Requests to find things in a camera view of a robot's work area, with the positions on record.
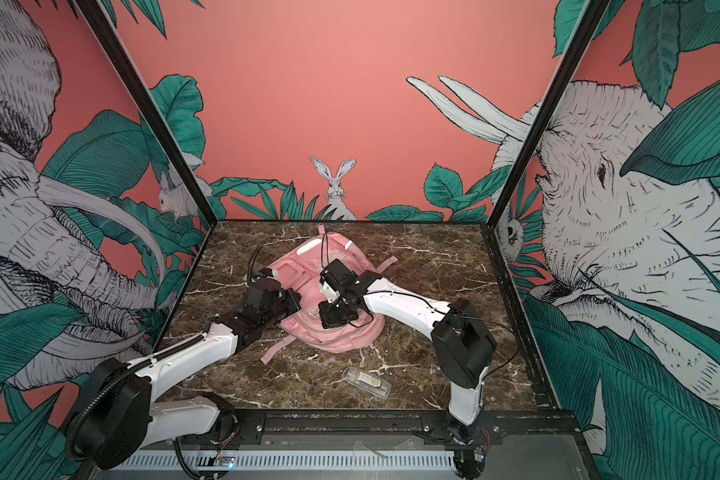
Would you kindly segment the pink student backpack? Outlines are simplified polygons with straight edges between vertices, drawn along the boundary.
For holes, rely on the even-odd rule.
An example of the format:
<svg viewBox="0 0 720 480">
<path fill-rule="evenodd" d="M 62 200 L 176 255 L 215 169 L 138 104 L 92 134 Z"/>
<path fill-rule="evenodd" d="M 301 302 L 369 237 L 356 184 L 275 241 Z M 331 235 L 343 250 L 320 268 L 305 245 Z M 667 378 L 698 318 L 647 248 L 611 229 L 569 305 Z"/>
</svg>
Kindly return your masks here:
<svg viewBox="0 0 720 480">
<path fill-rule="evenodd" d="M 351 271 L 366 270 L 383 273 L 397 261 L 389 257 L 374 266 L 352 240 L 337 232 L 328 232 L 320 225 L 318 235 L 280 257 L 269 269 L 284 288 L 301 295 L 300 310 L 279 323 L 288 336 L 270 347 L 261 357 L 269 363 L 283 348 L 298 340 L 308 346 L 329 353 L 343 353 L 370 346 L 380 335 L 385 319 L 381 314 L 359 313 L 359 318 L 341 327 L 322 325 L 318 305 L 326 299 L 319 287 L 321 270 L 331 260 L 338 259 Z"/>
</svg>

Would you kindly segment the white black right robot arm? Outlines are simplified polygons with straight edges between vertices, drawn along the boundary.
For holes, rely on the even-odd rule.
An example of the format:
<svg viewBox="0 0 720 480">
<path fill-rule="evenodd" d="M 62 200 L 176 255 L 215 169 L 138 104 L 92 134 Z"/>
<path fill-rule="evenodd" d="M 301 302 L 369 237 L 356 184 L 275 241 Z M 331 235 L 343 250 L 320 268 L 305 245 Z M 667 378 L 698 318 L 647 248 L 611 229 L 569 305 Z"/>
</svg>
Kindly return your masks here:
<svg viewBox="0 0 720 480">
<path fill-rule="evenodd" d="M 477 420 L 496 341 L 471 303 L 430 299 L 368 272 L 340 280 L 323 274 L 319 288 L 325 296 L 319 312 L 326 326 L 357 327 L 365 312 L 390 317 L 427 337 L 451 382 L 450 416 L 465 426 Z"/>
</svg>

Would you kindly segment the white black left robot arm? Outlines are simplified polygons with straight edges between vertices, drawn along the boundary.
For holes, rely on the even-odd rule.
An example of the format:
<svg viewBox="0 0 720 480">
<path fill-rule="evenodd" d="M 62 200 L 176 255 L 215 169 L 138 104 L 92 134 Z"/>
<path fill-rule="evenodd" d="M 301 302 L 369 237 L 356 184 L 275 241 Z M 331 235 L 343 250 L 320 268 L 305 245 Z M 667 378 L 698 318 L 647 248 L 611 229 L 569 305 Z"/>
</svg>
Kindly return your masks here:
<svg viewBox="0 0 720 480">
<path fill-rule="evenodd" d="M 215 393 L 189 400 L 161 396 L 206 367 L 258 341 L 263 332 L 299 312 L 300 294 L 280 283 L 258 280 L 234 307 L 193 337 L 128 362 L 99 364 L 84 384 L 62 425 L 64 454 L 107 470 L 137 450 L 164 440 L 182 450 L 195 436 L 224 448 L 239 433 L 234 407 Z"/>
</svg>

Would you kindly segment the clear plastic eraser box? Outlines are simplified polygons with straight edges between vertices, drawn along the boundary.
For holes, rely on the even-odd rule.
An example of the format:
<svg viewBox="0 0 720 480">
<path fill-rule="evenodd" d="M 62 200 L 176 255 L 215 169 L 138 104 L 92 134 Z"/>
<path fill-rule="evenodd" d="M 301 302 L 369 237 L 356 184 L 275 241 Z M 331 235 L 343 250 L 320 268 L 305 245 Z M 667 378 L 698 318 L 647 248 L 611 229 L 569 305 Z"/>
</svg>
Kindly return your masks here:
<svg viewBox="0 0 720 480">
<path fill-rule="evenodd" d="M 345 369 L 342 379 L 350 385 L 381 399 L 388 399 L 391 394 L 391 384 L 387 380 L 356 367 Z"/>
</svg>

